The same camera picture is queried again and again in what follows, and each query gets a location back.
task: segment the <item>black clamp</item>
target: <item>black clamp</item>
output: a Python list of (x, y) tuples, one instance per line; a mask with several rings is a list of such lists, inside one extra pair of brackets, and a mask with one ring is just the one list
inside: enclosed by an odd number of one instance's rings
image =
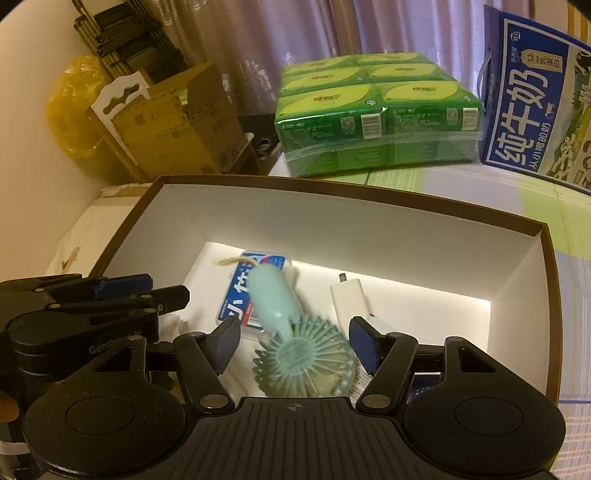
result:
[[(121, 476), (150, 466), (174, 450), (198, 418), (235, 409), (217, 375), (240, 332), (232, 317), (209, 335), (186, 333), (173, 344), (150, 346), (142, 336), (118, 342), (27, 411), (23, 430), (33, 457), (64, 476)], [(186, 403), (151, 384), (153, 371), (176, 372)]]
[[(357, 410), (392, 418), (442, 470), (506, 478), (552, 465), (566, 432), (560, 410), (468, 340), (419, 345), (403, 333), (381, 335), (361, 317), (351, 320), (349, 336), (373, 375)], [(439, 372), (441, 381), (409, 402), (410, 384), (423, 372)]]

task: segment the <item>barcode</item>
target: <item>barcode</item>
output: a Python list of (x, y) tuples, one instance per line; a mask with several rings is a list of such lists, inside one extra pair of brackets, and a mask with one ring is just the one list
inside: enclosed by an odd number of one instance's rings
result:
[(361, 115), (361, 128), (363, 138), (376, 138), (382, 136), (382, 114), (369, 113)]
[(476, 130), (478, 126), (478, 108), (462, 109), (462, 130)]
[(248, 326), (249, 327), (257, 327), (261, 328), (261, 322), (259, 322), (258, 315), (256, 314), (256, 310), (253, 307), (251, 309), (251, 314), (248, 316)]

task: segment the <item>white wall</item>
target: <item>white wall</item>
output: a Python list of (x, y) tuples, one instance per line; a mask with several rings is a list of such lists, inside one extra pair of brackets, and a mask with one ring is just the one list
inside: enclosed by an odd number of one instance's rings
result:
[(51, 90), (88, 53), (70, 0), (25, 0), (0, 22), (0, 281), (43, 274), (61, 237), (104, 186), (58, 147)]

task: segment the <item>plastic wrap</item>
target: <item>plastic wrap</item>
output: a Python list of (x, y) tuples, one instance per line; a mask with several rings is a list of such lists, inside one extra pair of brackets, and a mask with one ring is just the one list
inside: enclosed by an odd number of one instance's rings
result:
[(338, 58), (284, 70), (275, 126), (292, 175), (474, 159), (482, 104), (442, 69), (416, 53)]

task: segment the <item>curtain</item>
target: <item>curtain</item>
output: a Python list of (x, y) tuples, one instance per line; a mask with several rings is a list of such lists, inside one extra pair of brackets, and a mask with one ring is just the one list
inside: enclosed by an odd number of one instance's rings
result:
[(419, 51), (476, 92), (483, 5), (529, 0), (145, 0), (188, 64), (217, 63), (243, 115), (273, 113), (281, 68), (325, 57)]
[(355, 0), (363, 53), (419, 51), (476, 93), (485, 4), (530, 16), (523, 0)]

